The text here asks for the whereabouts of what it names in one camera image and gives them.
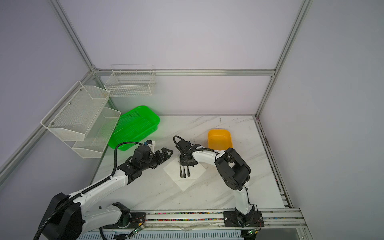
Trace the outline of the silver fork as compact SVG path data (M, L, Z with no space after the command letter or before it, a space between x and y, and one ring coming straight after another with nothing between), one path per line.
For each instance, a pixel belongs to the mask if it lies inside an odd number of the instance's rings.
M183 170L182 170L182 165L181 165L181 157L178 156L178 157L177 157L177 160L178 160L178 163L179 163L180 178L183 179L183 178L184 178L184 175L183 175Z

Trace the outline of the white paper napkin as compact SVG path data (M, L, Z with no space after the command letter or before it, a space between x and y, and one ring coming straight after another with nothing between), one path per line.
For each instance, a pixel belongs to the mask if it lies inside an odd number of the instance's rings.
M197 164L193 167L189 167L191 176L184 179L180 178L179 163L177 158L174 158L169 164L164 167L166 174L174 181L174 183L184 192L186 189L191 187L195 181L197 181L203 173L206 171L206 168L201 164Z

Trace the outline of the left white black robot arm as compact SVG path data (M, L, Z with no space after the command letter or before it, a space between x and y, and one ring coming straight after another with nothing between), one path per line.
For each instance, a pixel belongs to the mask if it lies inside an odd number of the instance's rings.
M141 219L135 219L131 210L120 202L106 207L93 207L111 193L123 188L139 178L143 171L155 169L173 155L173 151L161 148L155 151L155 143L148 140L137 142L134 154L124 163L118 165L118 150L125 143L114 149L114 166L112 173L90 186L69 195L55 195L39 224L34 239L45 236L49 240L76 240L82 234L99 229L104 238L103 228L114 225L118 228L129 226L141 227Z

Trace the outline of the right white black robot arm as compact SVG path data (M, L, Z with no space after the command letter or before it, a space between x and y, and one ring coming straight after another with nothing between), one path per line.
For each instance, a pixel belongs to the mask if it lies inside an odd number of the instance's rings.
M199 144L192 144L179 136L173 137L174 144L180 152L180 177L191 176L189 167L199 163L207 163L217 168L224 183L234 192L235 209L224 211L224 224L228 227L239 227L241 237L255 240L258 232L265 226L262 213L249 198L249 180L251 168L233 148L216 151Z

